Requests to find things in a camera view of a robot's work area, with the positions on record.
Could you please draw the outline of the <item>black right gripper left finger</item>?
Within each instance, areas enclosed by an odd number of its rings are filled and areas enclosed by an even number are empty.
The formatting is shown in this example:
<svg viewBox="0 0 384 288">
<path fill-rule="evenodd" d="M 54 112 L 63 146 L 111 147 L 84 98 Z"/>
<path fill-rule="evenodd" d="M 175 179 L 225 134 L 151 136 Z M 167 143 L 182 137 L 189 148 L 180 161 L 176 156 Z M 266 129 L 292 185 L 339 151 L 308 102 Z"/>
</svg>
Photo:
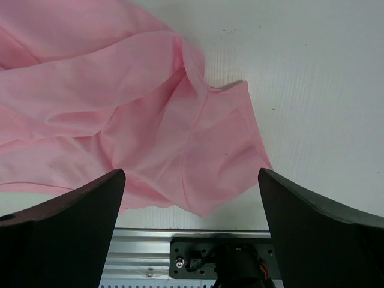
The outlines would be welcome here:
<svg viewBox="0 0 384 288">
<path fill-rule="evenodd" d="M 123 170 L 1 217 L 1 287 L 98 287 L 125 186 Z"/>
</svg>

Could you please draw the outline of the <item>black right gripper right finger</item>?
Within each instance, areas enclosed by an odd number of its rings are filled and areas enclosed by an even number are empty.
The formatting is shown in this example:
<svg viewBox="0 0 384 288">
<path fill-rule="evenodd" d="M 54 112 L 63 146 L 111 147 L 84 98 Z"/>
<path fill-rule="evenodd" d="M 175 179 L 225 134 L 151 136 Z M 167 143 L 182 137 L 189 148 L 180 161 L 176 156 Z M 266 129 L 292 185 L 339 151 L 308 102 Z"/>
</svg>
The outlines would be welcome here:
<svg viewBox="0 0 384 288">
<path fill-rule="evenodd" d="M 270 169 L 258 181 L 284 287 L 383 287 L 383 217 Z"/>
</svg>

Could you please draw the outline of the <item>pink t shirt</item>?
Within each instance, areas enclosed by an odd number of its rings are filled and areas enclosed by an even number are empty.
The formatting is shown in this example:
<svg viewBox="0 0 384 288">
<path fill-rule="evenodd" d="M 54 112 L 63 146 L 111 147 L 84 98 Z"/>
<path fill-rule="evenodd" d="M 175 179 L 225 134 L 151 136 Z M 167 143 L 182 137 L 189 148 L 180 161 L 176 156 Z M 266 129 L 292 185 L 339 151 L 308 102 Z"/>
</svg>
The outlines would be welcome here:
<svg viewBox="0 0 384 288">
<path fill-rule="evenodd" d="M 114 169 L 121 209 L 209 215 L 271 163 L 248 85 L 127 1 L 1 2 L 1 190 L 60 195 Z"/>
</svg>

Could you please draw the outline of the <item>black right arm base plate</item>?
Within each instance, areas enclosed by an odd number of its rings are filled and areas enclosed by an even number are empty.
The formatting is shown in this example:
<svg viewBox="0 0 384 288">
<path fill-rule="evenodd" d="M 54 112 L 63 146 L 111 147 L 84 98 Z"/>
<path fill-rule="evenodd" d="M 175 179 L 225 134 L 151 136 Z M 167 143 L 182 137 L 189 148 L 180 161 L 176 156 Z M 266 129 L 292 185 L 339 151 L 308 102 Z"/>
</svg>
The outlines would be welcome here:
<svg viewBox="0 0 384 288">
<path fill-rule="evenodd" d="M 268 238 L 187 238 L 170 242 L 169 275 L 173 279 L 281 278 Z"/>
</svg>

